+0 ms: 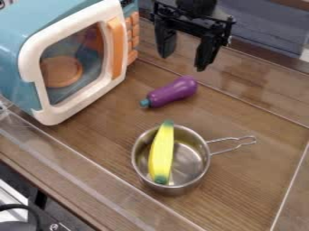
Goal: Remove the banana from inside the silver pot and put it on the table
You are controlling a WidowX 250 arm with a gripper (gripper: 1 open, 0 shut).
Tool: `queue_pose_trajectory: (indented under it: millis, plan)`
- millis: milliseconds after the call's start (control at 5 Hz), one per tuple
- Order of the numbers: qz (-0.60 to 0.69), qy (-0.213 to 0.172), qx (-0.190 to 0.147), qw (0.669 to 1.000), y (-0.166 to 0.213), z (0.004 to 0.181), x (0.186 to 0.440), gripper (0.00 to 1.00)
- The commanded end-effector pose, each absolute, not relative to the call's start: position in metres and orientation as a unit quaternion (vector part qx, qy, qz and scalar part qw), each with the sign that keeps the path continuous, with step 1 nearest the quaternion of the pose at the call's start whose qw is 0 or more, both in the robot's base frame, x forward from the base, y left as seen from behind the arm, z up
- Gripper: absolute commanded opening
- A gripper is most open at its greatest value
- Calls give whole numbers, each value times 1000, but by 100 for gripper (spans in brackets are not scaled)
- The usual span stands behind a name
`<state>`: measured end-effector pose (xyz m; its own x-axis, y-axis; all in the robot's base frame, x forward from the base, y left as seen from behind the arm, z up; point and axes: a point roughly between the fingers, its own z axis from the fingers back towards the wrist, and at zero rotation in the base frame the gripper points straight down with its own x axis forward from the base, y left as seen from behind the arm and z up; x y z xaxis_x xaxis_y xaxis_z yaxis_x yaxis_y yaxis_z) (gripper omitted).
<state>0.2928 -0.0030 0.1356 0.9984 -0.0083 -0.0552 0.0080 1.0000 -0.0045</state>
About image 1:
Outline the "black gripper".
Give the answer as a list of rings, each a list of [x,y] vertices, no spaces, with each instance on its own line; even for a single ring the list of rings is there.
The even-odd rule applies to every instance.
[[[202,37],[196,48],[194,67],[204,71],[214,62],[220,45],[230,43],[234,16],[216,1],[154,1],[151,12],[156,51],[166,59],[176,48],[176,31]]]

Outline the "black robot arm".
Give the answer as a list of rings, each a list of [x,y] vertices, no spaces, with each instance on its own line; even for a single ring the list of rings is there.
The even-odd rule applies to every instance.
[[[230,45],[237,21],[216,7],[216,0],[174,0],[174,3],[154,0],[151,21],[156,51],[163,59],[174,53],[178,32],[199,38],[194,67],[200,72],[214,62],[219,48]]]

